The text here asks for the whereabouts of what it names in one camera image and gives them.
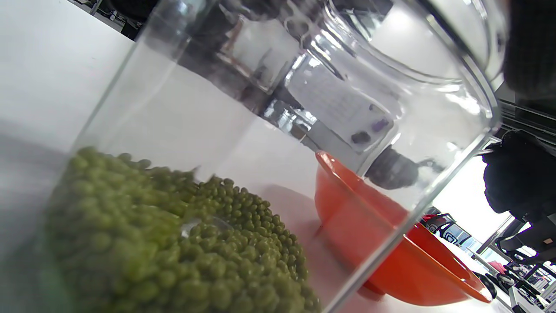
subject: chair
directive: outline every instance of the chair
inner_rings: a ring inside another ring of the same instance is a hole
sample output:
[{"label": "chair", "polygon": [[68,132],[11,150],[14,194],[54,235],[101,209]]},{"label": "chair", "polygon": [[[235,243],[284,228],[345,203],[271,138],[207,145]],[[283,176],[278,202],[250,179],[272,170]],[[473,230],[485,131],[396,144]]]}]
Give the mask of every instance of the chair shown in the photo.
[{"label": "chair", "polygon": [[442,226],[451,223],[455,223],[454,218],[449,213],[444,213],[444,214],[438,214],[437,216],[429,219],[425,223],[425,227],[429,230],[429,232],[435,233]]},{"label": "chair", "polygon": [[456,246],[461,246],[467,239],[471,238],[471,235],[455,222],[450,222],[448,226],[441,228],[440,236]]}]

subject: glass jar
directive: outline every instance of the glass jar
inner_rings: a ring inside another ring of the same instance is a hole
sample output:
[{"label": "glass jar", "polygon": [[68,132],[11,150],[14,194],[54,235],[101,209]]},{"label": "glass jar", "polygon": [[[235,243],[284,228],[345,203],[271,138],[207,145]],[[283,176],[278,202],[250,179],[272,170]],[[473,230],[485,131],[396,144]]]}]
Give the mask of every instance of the glass jar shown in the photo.
[{"label": "glass jar", "polygon": [[[373,5],[161,0],[46,209],[53,310],[338,309],[498,122],[488,80],[435,16]],[[369,44],[394,22],[426,32],[449,77]],[[318,173],[349,198],[332,215]],[[380,230],[361,246],[331,233],[357,210]]]}]

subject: orange bowl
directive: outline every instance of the orange bowl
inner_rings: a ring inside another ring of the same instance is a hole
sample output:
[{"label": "orange bowl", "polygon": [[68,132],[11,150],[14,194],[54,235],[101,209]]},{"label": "orange bowl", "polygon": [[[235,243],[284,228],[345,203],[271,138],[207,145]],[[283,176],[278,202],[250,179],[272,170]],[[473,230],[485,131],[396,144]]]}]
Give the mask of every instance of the orange bowl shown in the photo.
[{"label": "orange bowl", "polygon": [[[365,184],[325,152],[316,154],[315,205],[336,257],[355,267],[400,226],[407,211]],[[364,286],[421,306],[475,298],[491,302],[487,288],[448,248],[416,224]]]}]

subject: white wall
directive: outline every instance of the white wall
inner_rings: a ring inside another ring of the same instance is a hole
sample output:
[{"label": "white wall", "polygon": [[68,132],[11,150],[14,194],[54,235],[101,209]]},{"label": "white wall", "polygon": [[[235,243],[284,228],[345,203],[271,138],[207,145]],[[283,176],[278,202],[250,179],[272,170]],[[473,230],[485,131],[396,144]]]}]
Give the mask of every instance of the white wall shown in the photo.
[{"label": "white wall", "polygon": [[478,241],[484,242],[510,215],[494,213],[485,195],[481,157],[472,158],[433,201],[433,205],[450,215],[458,225]]}]

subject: bowl rim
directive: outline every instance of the bowl rim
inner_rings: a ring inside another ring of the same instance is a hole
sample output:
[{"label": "bowl rim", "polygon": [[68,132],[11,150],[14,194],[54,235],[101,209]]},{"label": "bowl rim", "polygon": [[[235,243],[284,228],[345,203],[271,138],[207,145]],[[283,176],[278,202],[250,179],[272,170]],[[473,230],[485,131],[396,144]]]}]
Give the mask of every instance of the bowl rim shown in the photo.
[{"label": "bowl rim", "polygon": [[[336,162],[335,160],[333,161],[334,157],[325,152],[325,151],[317,151],[315,153],[315,156],[317,158],[317,161],[319,162],[319,166],[328,173],[328,175],[331,175],[334,177],[336,183],[338,185],[340,185],[342,188],[346,189],[348,192],[350,192],[354,198],[361,203],[361,205],[366,208],[369,211],[372,211],[374,215],[376,215],[377,217],[379,217],[381,220],[383,220],[385,223],[387,223],[390,227],[395,227],[394,225],[392,225],[392,223],[387,220],[386,218],[384,218],[382,216],[382,214],[379,214],[379,212],[377,212],[376,210],[374,210],[373,208],[371,208],[365,199],[363,199],[362,196],[360,196],[359,194],[357,194],[343,179],[340,178],[340,176],[338,174],[336,174],[333,170],[332,170],[332,166],[329,165],[329,163],[331,162]],[[355,178],[357,179],[358,182],[363,181],[361,178],[359,178],[355,173],[351,172]],[[419,228],[422,227],[424,230],[429,231],[428,229],[426,229],[423,225],[421,225],[420,223],[416,223],[415,227]],[[444,274],[445,277],[447,277],[452,283],[456,284],[457,286],[459,286],[466,294],[472,296],[473,298],[482,301],[482,302],[486,302],[489,303],[492,301],[492,297],[487,297],[485,294],[481,293],[479,290],[471,287],[471,285],[469,285],[466,281],[467,280],[462,280],[464,278],[460,278],[458,277],[456,274],[454,274],[453,272],[451,272],[449,269],[447,269],[444,265],[442,265],[442,263],[438,262],[435,258],[433,258],[430,254],[428,254],[427,252],[425,252],[421,247],[419,247],[417,244],[415,244],[413,241],[411,241],[406,234],[404,234],[402,241],[398,244],[398,247],[401,244],[405,244],[409,249],[410,249],[410,253],[412,255],[415,255],[416,257],[419,257],[421,260],[425,261],[425,262],[432,262],[434,265],[437,265],[437,267],[440,269],[440,272]],[[439,243],[442,248],[444,249],[445,252],[447,252],[452,258],[454,258],[458,264],[460,264],[461,266],[463,266],[463,268],[469,273],[469,276],[471,279],[473,279],[473,277],[475,277],[478,282],[481,283],[481,285],[484,284],[478,279],[478,277],[475,276],[475,274],[473,274],[473,272],[467,267],[467,265],[465,265],[455,254],[453,254],[450,249],[448,249],[447,247],[445,247],[442,243]]]}]

